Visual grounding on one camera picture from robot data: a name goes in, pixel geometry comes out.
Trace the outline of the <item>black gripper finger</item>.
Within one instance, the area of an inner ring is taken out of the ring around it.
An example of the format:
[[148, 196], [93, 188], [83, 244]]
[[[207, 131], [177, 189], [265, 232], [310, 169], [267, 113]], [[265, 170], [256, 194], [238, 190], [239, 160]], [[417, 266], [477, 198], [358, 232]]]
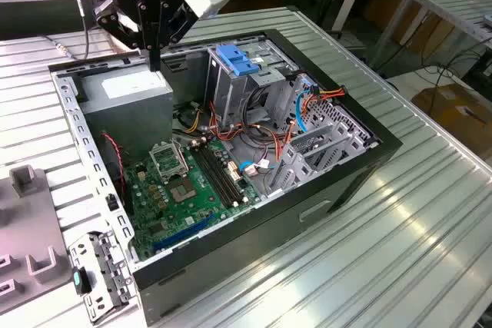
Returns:
[[[148, 20], [148, 7], [136, 0], [105, 0], [95, 8], [95, 20], [111, 36], [130, 49], [138, 49], [148, 63], [150, 71], [156, 71], [156, 34]], [[120, 20], [119, 14], [136, 24], [134, 31]]]
[[170, 44], [177, 44], [197, 20], [198, 16], [185, 3], [172, 8], [168, 3], [161, 1], [155, 46], [155, 71], [161, 70], [161, 51]]

